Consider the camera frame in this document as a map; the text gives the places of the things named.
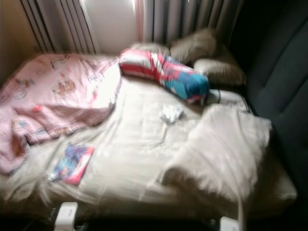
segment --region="white bed sheet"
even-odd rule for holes
[[[213,103],[216,102],[215,95],[211,96]],[[238,99],[239,103],[232,103],[232,106],[245,110],[245,101],[240,96]],[[164,104],[183,106],[185,115],[175,124],[166,125],[159,118]],[[123,78],[116,108],[107,121],[70,137],[33,146],[31,155],[14,175],[9,178],[1,176],[2,214],[47,220],[56,205],[77,201],[79,218],[108,215],[215,218],[212,209],[201,207],[178,188],[153,182],[165,163],[186,141],[202,110],[199,106],[184,104],[148,80]],[[69,142],[95,147],[94,156],[78,187],[48,181]],[[284,173],[279,166],[277,171]],[[269,192],[268,185],[262,186],[261,192],[264,192],[256,198],[256,204],[264,206],[256,206],[258,216],[269,209],[271,213],[274,210],[278,213],[276,209],[281,211],[295,200],[296,191],[287,175],[278,174],[278,178],[275,182],[283,182],[279,190],[275,187]]]

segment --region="pink blanket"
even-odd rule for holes
[[[41,55],[0,90],[0,172],[10,174],[32,144],[103,122],[120,86],[117,60]]]

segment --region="wrinkled sheet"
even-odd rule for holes
[[[246,110],[242,97],[228,101],[222,93],[212,102]],[[181,105],[183,117],[167,126],[159,118],[164,104]],[[203,108],[183,103],[153,81],[123,77],[116,106],[94,128],[31,146],[25,163],[10,177],[0,174],[0,212],[5,216],[28,216],[49,221],[52,208],[77,201],[77,218],[219,218],[175,187],[154,182],[165,164],[179,152],[189,132],[198,124]],[[48,177],[69,143],[95,147],[78,186],[50,182]],[[270,172],[257,195],[257,215],[277,214],[296,199],[283,168],[270,164]]]
[[[0,172],[16,170],[30,145],[103,122],[120,80],[112,59],[45,54],[26,63],[0,90]]]

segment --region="sunlight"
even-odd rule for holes
[[[135,0],[131,0],[131,3],[133,4],[133,11],[134,11],[134,14],[136,15],[136,2],[135,2]]]

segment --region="pink and white striped fabric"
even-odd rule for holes
[[[117,60],[46,54],[0,90],[0,172],[10,174],[32,144],[103,122],[121,82]]]
[[[187,103],[203,104],[209,91],[206,76],[169,56],[127,49],[120,56],[124,75],[153,79]]]

